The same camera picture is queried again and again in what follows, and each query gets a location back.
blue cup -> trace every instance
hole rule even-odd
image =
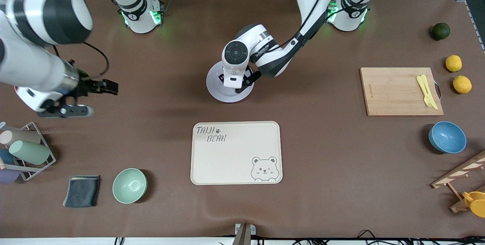
[[[6,148],[0,148],[0,157],[5,164],[12,164],[14,161],[14,155],[10,154]]]

lime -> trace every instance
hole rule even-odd
[[[431,36],[435,40],[442,40],[447,38],[450,35],[450,26],[446,23],[438,23],[433,27],[433,31],[431,32]]]

wooden stand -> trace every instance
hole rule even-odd
[[[462,165],[456,167],[445,176],[442,176],[440,179],[433,182],[431,186],[433,186],[433,188],[439,188],[441,186],[444,186],[456,178],[468,176],[468,172],[470,171],[483,169],[484,164],[485,164],[485,150],[478,153],[475,157],[471,158],[470,160],[467,160]]]
[[[448,186],[448,188],[450,188],[450,190],[456,195],[456,197],[459,198],[459,202],[453,204],[452,207],[450,207],[450,209],[455,213],[458,213],[460,211],[466,211],[467,206],[465,204],[465,200],[451,185],[451,181],[459,177],[468,176],[468,172],[470,171],[483,169],[483,165],[485,165],[485,150],[478,153],[475,157],[471,158],[470,160],[467,160],[460,166],[456,167],[455,169],[447,173],[445,176],[442,176],[441,178],[433,182],[431,186],[433,188]],[[480,191],[485,193],[485,185],[483,185],[482,187],[478,188],[475,191]]]
[[[485,193],[485,185],[483,185],[482,187],[478,188],[475,191],[480,191],[480,192]],[[468,206],[466,206],[464,199],[461,199],[459,202],[453,204],[452,207],[450,207],[450,209],[454,213],[458,213],[460,211],[466,211],[467,208],[468,208]]]

lemon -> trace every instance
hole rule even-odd
[[[459,75],[453,80],[453,87],[459,93],[468,93],[471,91],[471,82],[465,76]]]
[[[450,55],[446,59],[446,68],[450,70],[450,72],[457,72],[461,70],[461,58],[457,55]]]

wooden cutting board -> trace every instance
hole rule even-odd
[[[427,107],[416,76],[425,74],[438,110]],[[443,115],[430,68],[361,68],[367,115]]]

